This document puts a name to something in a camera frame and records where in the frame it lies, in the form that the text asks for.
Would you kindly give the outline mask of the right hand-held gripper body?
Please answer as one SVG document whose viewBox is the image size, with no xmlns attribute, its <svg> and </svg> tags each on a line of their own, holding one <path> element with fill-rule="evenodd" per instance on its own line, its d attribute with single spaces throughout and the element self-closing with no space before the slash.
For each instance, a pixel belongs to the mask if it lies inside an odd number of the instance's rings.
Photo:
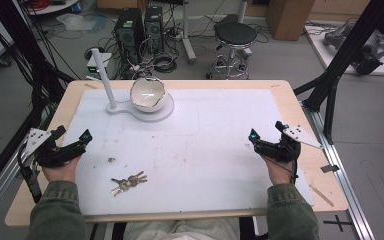
<svg viewBox="0 0 384 240">
<path fill-rule="evenodd" d="M 267 156 L 277 162 L 288 163 L 299 158 L 301 144 L 318 149 L 323 148 L 319 141 L 300 125 L 288 126 L 289 128 L 283 132 L 279 131 L 281 136 L 277 143 L 265 141 L 260 137 L 261 140 L 257 144 L 253 144 L 254 151 L 260 156 Z"/>
</svg>

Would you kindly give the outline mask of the person's right hand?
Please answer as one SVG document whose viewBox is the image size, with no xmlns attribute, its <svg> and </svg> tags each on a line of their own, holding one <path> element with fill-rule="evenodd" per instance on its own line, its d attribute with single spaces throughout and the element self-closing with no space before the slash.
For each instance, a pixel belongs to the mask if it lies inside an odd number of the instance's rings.
<svg viewBox="0 0 384 240">
<path fill-rule="evenodd" d="M 273 185 L 292 184 L 293 166 L 291 162 L 282 163 L 275 159 L 263 156 L 266 163 L 269 178 Z"/>
</svg>

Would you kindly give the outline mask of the bunch of metal keys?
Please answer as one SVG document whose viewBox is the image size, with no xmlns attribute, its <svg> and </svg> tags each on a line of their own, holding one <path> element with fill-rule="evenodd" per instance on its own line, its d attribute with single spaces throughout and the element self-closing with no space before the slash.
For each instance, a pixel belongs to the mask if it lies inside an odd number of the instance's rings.
<svg viewBox="0 0 384 240">
<path fill-rule="evenodd" d="M 111 194 L 117 196 L 120 193 L 127 192 L 130 188 L 137 187 L 139 184 L 147 182 L 148 179 L 147 175 L 143 171 L 140 171 L 135 175 L 129 176 L 127 179 L 112 178 L 111 181 L 117 184 L 117 186 L 111 190 Z"/>
</svg>

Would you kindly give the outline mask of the white table mat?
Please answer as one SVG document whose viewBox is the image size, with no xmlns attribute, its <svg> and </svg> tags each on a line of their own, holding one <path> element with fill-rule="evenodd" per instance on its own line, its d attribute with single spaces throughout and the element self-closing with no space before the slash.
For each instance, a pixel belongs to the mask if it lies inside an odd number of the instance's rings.
<svg viewBox="0 0 384 240">
<path fill-rule="evenodd" d="M 102 90 L 84 92 L 64 142 L 88 129 L 93 137 L 77 166 L 86 216 L 264 210 L 271 183 L 248 140 L 251 129 L 277 142 L 281 116 L 268 89 L 183 89 L 175 109 L 145 123 L 106 112 Z M 109 163 L 109 157 L 116 160 Z M 148 181 L 117 196 L 112 178 L 143 171 Z"/>
</svg>

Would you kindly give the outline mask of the white box with green light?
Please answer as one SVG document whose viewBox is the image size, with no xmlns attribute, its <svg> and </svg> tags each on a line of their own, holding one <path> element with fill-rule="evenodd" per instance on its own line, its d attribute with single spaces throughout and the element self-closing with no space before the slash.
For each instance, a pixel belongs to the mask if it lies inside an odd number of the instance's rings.
<svg viewBox="0 0 384 240">
<path fill-rule="evenodd" d="M 111 58 L 112 58 L 112 54 L 111 53 L 101 53 L 100 54 L 100 60 L 102 62 L 102 66 L 104 68 L 107 68 L 109 62 L 111 61 Z M 89 73 L 93 76 L 93 77 L 100 77 L 99 73 L 98 73 L 98 66 L 96 64 L 96 61 L 95 61 L 95 58 L 94 56 L 91 56 L 89 58 L 89 61 L 86 65 Z"/>
</svg>

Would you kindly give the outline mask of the white eggshell-shaped bowl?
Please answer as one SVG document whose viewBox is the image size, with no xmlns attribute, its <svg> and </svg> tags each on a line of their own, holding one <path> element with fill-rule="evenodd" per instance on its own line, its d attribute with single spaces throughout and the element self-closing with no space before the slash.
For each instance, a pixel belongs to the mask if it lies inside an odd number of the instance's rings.
<svg viewBox="0 0 384 240">
<path fill-rule="evenodd" d="M 130 99 L 136 109 L 145 113 L 161 110 L 166 104 L 167 92 L 159 79 L 139 78 L 130 89 Z"/>
</svg>

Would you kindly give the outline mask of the white floor board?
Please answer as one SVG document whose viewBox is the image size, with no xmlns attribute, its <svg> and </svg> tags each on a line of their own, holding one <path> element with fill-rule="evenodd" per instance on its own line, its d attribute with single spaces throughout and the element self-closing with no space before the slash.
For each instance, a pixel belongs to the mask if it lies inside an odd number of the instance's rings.
<svg viewBox="0 0 384 240">
<path fill-rule="evenodd" d="M 305 30 L 324 68 L 327 68 L 336 55 L 337 50 L 333 46 L 327 46 L 323 43 L 325 32 L 322 27 L 305 26 Z M 370 76 L 384 76 L 384 57 L 380 58 L 380 62 L 381 65 L 371 72 Z"/>
</svg>

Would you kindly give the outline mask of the black tape cross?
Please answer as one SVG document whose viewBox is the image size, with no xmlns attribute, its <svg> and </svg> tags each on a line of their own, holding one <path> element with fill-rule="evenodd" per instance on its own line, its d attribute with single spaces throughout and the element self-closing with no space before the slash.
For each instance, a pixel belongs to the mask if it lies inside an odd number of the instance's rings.
<svg viewBox="0 0 384 240">
<path fill-rule="evenodd" d="M 323 220 L 323 223 L 328 224 L 328 225 L 336 225 L 340 232 L 344 232 L 345 226 L 352 226 L 353 225 L 353 223 L 350 221 L 341 220 L 338 215 L 334 215 L 334 217 L 335 217 L 334 220 Z"/>
</svg>

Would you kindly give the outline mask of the black round stool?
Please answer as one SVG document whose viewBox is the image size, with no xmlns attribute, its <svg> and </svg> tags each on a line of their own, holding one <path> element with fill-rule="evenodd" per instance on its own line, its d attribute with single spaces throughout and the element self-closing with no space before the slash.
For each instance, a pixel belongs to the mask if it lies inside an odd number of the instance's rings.
<svg viewBox="0 0 384 240">
<path fill-rule="evenodd" d="M 244 23 L 224 18 L 215 25 L 214 30 L 215 40 L 218 43 L 217 50 L 226 47 L 229 52 L 213 59 L 206 78 L 212 79 L 215 75 L 223 76 L 226 80 L 241 76 L 249 78 L 247 57 L 242 57 L 237 52 L 251 47 L 256 42 L 255 29 Z"/>
</svg>

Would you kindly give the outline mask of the brown cardboard box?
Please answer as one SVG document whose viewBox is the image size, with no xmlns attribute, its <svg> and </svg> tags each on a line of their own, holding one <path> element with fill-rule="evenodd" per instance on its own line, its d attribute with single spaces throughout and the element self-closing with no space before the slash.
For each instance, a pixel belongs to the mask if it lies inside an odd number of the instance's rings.
<svg viewBox="0 0 384 240">
<path fill-rule="evenodd" d="M 270 0 L 266 21 L 272 38 L 296 41 L 303 33 L 314 2 L 315 0 Z"/>
</svg>

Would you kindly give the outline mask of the clear plastic bag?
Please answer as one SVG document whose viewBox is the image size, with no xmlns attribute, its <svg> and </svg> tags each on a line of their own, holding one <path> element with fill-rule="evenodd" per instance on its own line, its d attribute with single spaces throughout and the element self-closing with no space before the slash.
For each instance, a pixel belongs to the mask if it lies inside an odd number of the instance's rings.
<svg viewBox="0 0 384 240">
<path fill-rule="evenodd" d="M 86 20 L 83 16 L 72 13 L 60 15 L 56 20 L 62 23 L 67 31 L 90 31 L 96 25 L 95 21 Z"/>
</svg>

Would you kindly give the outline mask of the person's lap in light trousers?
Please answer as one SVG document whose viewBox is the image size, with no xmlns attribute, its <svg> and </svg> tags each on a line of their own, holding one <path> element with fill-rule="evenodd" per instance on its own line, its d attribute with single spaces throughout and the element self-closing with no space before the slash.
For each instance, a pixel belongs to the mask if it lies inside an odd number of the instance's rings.
<svg viewBox="0 0 384 240">
<path fill-rule="evenodd" d="M 128 223 L 124 240 L 239 240 L 238 218 Z"/>
</svg>

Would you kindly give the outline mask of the small black computer tower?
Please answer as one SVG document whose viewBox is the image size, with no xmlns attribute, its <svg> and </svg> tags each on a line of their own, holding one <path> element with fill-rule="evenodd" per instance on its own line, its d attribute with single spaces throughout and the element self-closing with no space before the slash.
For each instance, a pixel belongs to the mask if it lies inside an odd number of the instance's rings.
<svg viewBox="0 0 384 240">
<path fill-rule="evenodd" d="M 145 30 L 148 51 L 158 53 L 163 51 L 163 15 L 160 6 L 148 6 L 145 12 Z"/>
</svg>

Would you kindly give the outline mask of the white stand with post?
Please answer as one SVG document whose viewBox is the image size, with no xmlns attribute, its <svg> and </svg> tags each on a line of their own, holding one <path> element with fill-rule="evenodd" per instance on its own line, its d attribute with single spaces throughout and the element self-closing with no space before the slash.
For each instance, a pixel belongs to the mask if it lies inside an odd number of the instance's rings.
<svg viewBox="0 0 384 240">
<path fill-rule="evenodd" d="M 91 53 L 92 53 L 92 56 L 94 56 L 96 64 L 98 66 L 98 73 L 100 75 L 100 79 L 96 79 L 91 76 L 87 76 L 87 79 L 99 81 L 100 83 L 103 84 L 107 98 L 109 100 L 109 103 L 106 107 L 106 111 L 108 114 L 116 115 L 120 113 L 128 113 L 139 121 L 142 121 L 145 123 L 156 123 L 156 122 L 160 122 L 167 119 L 173 113 L 175 109 L 174 100 L 167 90 L 166 90 L 167 97 L 166 97 L 165 106 L 161 110 L 153 113 L 145 113 L 136 109 L 130 99 L 130 90 L 129 90 L 128 99 L 126 101 L 117 101 L 113 94 L 113 90 L 107 75 L 107 71 L 102 66 L 102 62 L 100 60 L 101 53 L 97 48 L 92 48 Z"/>
</svg>

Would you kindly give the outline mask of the black metal frame strut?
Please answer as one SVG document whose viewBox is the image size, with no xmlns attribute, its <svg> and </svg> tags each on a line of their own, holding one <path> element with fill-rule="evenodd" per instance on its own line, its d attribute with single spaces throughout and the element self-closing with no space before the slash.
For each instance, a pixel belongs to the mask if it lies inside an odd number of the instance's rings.
<svg viewBox="0 0 384 240">
<path fill-rule="evenodd" d="M 332 125 L 339 80 L 383 19 L 384 0 L 370 0 L 326 70 L 319 77 L 293 90 L 295 95 L 300 95 L 313 89 L 303 101 L 304 107 L 311 112 L 319 112 L 321 104 L 327 101 L 323 135 L 330 145 L 333 144 Z"/>
</svg>

